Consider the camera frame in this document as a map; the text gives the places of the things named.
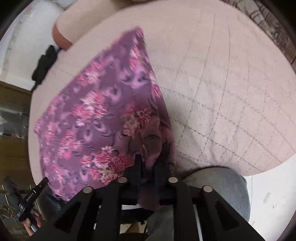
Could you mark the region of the purple floral cloth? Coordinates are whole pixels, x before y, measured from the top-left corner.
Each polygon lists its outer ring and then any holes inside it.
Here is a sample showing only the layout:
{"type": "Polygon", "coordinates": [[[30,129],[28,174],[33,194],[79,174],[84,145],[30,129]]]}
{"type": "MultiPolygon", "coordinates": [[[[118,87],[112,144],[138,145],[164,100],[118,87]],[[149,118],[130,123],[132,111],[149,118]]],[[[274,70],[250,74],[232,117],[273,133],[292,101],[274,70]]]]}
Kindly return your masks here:
{"type": "Polygon", "coordinates": [[[175,141],[165,101],[140,27],[95,56],[36,121],[42,174],[56,199],[121,177],[140,155],[139,205],[158,210],[150,183],[156,161],[175,165],[175,141]]]}

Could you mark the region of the wooden glass-door wardrobe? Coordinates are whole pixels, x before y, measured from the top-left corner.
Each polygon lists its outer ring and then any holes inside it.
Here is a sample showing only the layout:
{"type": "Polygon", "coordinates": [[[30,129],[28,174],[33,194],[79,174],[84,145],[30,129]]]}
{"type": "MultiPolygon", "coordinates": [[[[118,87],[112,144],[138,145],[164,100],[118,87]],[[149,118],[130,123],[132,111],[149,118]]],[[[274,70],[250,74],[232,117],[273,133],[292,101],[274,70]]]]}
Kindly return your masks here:
{"type": "Polygon", "coordinates": [[[22,223],[6,187],[8,177],[25,195],[34,185],[29,164],[28,128],[32,94],[1,82],[1,234],[26,240],[22,223]]]}

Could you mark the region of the person's jeans legs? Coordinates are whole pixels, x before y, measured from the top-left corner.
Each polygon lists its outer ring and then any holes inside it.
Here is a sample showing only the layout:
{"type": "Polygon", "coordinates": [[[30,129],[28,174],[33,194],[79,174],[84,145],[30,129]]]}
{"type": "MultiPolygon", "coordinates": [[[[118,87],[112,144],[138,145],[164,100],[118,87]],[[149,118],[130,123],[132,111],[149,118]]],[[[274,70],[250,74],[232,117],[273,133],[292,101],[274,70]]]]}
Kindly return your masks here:
{"type": "MultiPolygon", "coordinates": [[[[201,188],[210,185],[221,195],[246,221],[250,218],[250,200],[247,190],[247,181],[234,170],[212,167],[198,170],[184,179],[187,185],[201,188]]],[[[49,187],[46,187],[39,198],[37,205],[41,211],[42,220],[50,221],[62,206],[63,200],[53,196],[49,187]]],[[[149,232],[148,240],[173,240],[173,208],[164,206],[154,212],[147,221],[149,232]]]]}

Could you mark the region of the pink quilted mattress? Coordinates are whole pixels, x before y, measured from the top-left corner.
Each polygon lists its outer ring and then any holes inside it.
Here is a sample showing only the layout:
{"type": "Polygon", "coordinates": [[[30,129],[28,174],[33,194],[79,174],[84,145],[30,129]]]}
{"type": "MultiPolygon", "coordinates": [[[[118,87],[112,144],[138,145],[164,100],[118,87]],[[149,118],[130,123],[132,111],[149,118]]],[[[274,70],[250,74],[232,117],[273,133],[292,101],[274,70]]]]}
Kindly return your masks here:
{"type": "Polygon", "coordinates": [[[222,1],[153,1],[103,20],[59,54],[33,93],[33,129],[53,97],[121,32],[140,26],[177,149],[175,171],[244,176],[295,154],[295,72],[250,18],[222,1]]]}

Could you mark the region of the black garment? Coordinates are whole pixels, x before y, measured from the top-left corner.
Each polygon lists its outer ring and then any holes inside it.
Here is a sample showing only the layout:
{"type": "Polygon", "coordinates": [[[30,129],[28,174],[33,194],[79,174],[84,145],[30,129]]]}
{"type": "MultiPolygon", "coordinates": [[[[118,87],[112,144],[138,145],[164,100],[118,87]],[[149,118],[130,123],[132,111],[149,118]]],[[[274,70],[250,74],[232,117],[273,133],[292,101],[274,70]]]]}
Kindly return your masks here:
{"type": "Polygon", "coordinates": [[[36,69],[32,73],[32,80],[35,82],[31,92],[34,92],[35,89],[42,84],[43,80],[45,79],[48,71],[56,62],[58,53],[61,51],[61,48],[57,45],[50,45],[46,52],[41,55],[38,60],[38,64],[36,69]]]}

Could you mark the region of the pink cylindrical bolster pillow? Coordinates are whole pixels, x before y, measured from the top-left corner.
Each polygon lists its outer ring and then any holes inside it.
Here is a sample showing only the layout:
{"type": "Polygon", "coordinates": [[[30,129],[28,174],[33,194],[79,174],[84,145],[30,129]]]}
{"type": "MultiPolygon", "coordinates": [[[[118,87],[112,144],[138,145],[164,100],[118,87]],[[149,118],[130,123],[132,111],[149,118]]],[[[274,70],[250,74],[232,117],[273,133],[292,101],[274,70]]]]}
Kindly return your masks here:
{"type": "Polygon", "coordinates": [[[132,4],[133,1],[76,1],[55,21],[53,40],[58,47],[68,50],[97,24],[132,4]]]}

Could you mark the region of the striped beige blanket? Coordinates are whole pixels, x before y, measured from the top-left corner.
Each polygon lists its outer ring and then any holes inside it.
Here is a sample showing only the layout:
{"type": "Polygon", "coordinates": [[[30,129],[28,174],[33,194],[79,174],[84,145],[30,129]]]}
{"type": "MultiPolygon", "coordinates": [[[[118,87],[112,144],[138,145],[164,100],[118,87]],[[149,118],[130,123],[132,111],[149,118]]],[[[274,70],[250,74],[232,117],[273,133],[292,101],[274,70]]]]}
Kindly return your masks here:
{"type": "Polygon", "coordinates": [[[244,13],[258,25],[273,40],[292,68],[295,69],[295,43],[293,43],[292,37],[289,36],[288,30],[265,4],[253,0],[229,0],[224,2],[244,13]]]}

